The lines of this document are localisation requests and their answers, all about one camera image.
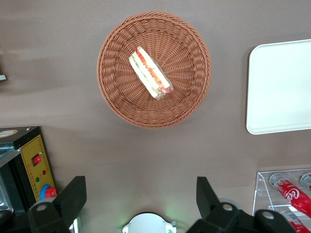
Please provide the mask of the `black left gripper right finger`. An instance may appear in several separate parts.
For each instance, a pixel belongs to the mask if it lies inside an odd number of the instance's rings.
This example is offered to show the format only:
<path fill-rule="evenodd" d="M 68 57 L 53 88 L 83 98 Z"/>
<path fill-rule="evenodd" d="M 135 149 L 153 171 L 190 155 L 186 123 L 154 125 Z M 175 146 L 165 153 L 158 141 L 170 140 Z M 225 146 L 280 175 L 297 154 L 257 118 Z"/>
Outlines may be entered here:
<path fill-rule="evenodd" d="M 251 233 L 253 217 L 234 204 L 221 202 L 206 177 L 197 177 L 196 203 L 201 215 L 189 233 Z"/>

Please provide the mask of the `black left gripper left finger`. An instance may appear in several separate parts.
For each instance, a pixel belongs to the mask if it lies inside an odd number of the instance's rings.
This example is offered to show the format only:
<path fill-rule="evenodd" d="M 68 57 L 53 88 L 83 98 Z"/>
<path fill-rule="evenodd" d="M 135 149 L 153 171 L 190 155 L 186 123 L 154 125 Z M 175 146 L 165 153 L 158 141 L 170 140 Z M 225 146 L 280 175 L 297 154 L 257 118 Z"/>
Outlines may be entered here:
<path fill-rule="evenodd" d="M 86 200 L 86 178 L 76 176 L 57 197 L 41 200 L 30 208 L 31 232 L 69 233 Z"/>

